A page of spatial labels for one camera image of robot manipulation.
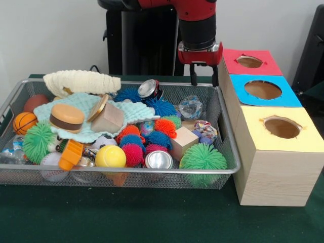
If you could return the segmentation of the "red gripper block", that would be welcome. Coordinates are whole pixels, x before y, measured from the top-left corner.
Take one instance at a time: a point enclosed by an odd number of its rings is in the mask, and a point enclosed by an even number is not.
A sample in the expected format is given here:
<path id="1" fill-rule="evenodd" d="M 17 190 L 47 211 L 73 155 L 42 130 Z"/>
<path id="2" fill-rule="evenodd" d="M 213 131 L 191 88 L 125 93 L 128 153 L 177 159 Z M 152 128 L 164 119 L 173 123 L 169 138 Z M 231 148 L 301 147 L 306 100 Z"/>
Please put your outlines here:
<path id="1" fill-rule="evenodd" d="M 197 86 L 197 75 L 195 64 L 205 64 L 212 67 L 212 85 L 219 85 L 218 64 L 223 52 L 222 42 L 215 42 L 213 46 L 204 50 L 190 50 L 184 47 L 183 42 L 178 44 L 178 57 L 182 64 L 189 64 L 190 80 L 193 86 Z"/>

